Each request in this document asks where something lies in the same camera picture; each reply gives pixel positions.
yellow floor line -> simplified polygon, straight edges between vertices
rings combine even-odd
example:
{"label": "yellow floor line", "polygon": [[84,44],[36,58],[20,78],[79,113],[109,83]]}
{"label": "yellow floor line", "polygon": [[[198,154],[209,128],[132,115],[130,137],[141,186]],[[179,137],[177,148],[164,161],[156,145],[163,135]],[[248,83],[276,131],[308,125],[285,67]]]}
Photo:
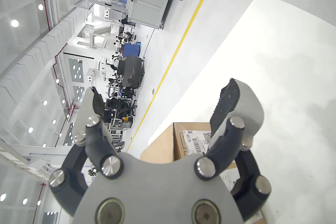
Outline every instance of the yellow floor line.
{"label": "yellow floor line", "polygon": [[138,131],[139,131],[140,127],[141,127],[141,124],[144,122],[144,119],[145,119],[145,117],[146,117],[146,115],[147,115],[147,113],[148,113],[148,111],[149,111],[149,108],[151,107],[151,104],[153,103],[153,101],[154,101],[154,99],[155,99],[155,97],[156,97],[156,94],[158,93],[158,91],[159,91],[159,89],[160,89],[160,87],[161,87],[161,85],[162,85],[162,83],[163,83],[163,81],[164,81],[164,79],[165,79],[165,77],[166,77],[166,75],[167,75],[169,69],[170,69],[170,66],[173,64],[173,61],[174,61],[174,59],[175,59],[177,53],[179,52],[179,50],[180,50],[180,48],[181,48],[181,45],[182,45],[183,41],[185,40],[186,35],[188,34],[189,29],[190,29],[190,27],[191,27],[191,25],[192,25],[192,23],[193,23],[193,21],[194,21],[196,15],[197,15],[198,11],[199,11],[199,9],[201,8],[201,6],[202,6],[202,4],[203,4],[203,1],[204,1],[204,0],[200,0],[200,1],[199,1],[198,5],[197,5],[197,7],[196,7],[196,9],[195,9],[195,11],[194,11],[194,13],[193,13],[193,15],[192,15],[190,21],[189,21],[189,24],[188,24],[188,26],[187,26],[187,28],[186,28],[186,30],[185,30],[185,32],[184,32],[184,34],[183,34],[181,40],[180,40],[180,43],[179,43],[179,45],[177,46],[177,48],[176,48],[176,50],[175,50],[175,52],[174,52],[174,55],[173,55],[173,57],[171,58],[171,60],[170,60],[170,62],[169,62],[169,64],[168,64],[168,67],[167,67],[167,69],[166,69],[166,71],[165,71],[165,73],[164,73],[164,75],[163,75],[163,77],[162,77],[162,79],[161,79],[161,81],[160,81],[160,83],[159,83],[159,86],[157,87],[157,89],[156,89],[156,91],[155,91],[155,93],[154,93],[154,95],[153,95],[153,97],[152,97],[152,99],[151,99],[151,101],[150,101],[150,103],[149,103],[149,105],[148,105],[148,108],[147,108],[147,110],[146,110],[146,112],[145,112],[145,114],[144,114],[144,117],[142,118],[142,120],[141,120],[141,122],[140,122],[140,124],[139,124],[139,127],[137,128],[137,130],[136,130],[136,132],[135,132],[135,134],[134,134],[134,136],[133,136],[133,138],[132,138],[132,140],[131,140],[131,143],[129,144],[129,146],[128,146],[126,152],[128,152],[129,148],[131,147],[131,144],[132,144],[133,140],[135,139],[136,134],[138,133]]}

gray metal plate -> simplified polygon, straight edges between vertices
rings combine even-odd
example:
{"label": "gray metal plate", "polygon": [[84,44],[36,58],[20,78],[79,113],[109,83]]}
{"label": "gray metal plate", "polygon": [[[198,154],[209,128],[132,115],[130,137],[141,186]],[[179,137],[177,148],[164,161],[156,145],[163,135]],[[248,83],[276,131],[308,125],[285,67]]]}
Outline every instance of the gray metal plate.
{"label": "gray metal plate", "polygon": [[220,210],[225,224],[243,224],[229,190],[220,177],[200,180],[193,169],[199,155],[192,154],[170,164],[149,164],[127,153],[119,153],[124,171],[115,180],[100,173],[86,191],[72,224],[95,223],[98,205],[117,198],[125,206],[125,224],[192,223],[193,205],[208,199]]}

metal bolt head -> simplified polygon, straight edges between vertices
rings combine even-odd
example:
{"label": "metal bolt head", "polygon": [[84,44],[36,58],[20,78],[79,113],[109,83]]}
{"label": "metal bolt head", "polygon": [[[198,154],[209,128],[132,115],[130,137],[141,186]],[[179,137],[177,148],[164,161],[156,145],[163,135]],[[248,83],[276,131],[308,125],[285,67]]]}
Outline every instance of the metal bolt head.
{"label": "metal bolt head", "polygon": [[81,134],[79,135],[73,135],[75,144],[76,145],[83,144],[85,142],[85,136],[86,136],[85,130],[82,130]]}
{"label": "metal bolt head", "polygon": [[120,166],[120,159],[115,156],[110,156],[104,161],[102,165],[102,173],[107,177],[114,176],[119,172]]}
{"label": "metal bolt head", "polygon": [[239,116],[230,117],[230,123],[236,128],[245,128],[245,123]]}
{"label": "metal bolt head", "polygon": [[124,205],[118,199],[107,199],[98,207],[96,218],[98,224],[122,224],[125,220]]}
{"label": "metal bolt head", "polygon": [[94,127],[99,123],[99,120],[100,120],[100,117],[98,115],[96,115],[96,114],[91,115],[87,119],[86,126],[89,127],[89,128]]}
{"label": "metal bolt head", "polygon": [[209,200],[198,201],[192,209],[193,224],[219,224],[220,216],[217,206]]}
{"label": "metal bolt head", "polygon": [[210,158],[202,157],[196,162],[197,171],[203,177],[212,178],[215,176],[216,168]]}
{"label": "metal bolt head", "polygon": [[62,169],[55,170],[49,177],[49,185],[51,187],[60,186],[65,180],[64,171]]}
{"label": "metal bolt head", "polygon": [[241,142],[244,150],[251,149],[253,145],[253,137],[252,136],[243,136],[243,141]]}
{"label": "metal bolt head", "polygon": [[264,176],[258,176],[255,181],[255,187],[261,194],[270,194],[272,187],[270,182]]}

barcode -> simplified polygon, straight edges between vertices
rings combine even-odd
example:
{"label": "barcode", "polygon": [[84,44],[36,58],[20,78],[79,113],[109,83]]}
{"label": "barcode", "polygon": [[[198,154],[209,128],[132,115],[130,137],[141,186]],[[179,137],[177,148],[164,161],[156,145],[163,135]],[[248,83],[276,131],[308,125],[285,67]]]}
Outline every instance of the barcode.
{"label": "barcode", "polygon": [[192,139],[192,142],[193,142],[193,145],[194,145],[195,148],[196,148],[196,152],[197,152],[198,154],[201,154],[201,153],[202,153],[202,150],[201,150],[201,148],[200,148],[200,145],[198,144],[198,140],[197,140],[197,138],[193,138],[193,139]]}

blue cover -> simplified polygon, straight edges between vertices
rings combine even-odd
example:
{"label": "blue cover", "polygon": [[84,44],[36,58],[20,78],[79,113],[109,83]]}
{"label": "blue cover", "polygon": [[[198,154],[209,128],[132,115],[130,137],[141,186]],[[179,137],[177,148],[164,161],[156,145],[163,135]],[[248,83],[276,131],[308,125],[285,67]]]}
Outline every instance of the blue cover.
{"label": "blue cover", "polygon": [[124,46],[123,57],[131,56],[131,57],[138,57],[140,53],[140,46],[139,45],[132,45],[126,43]]}

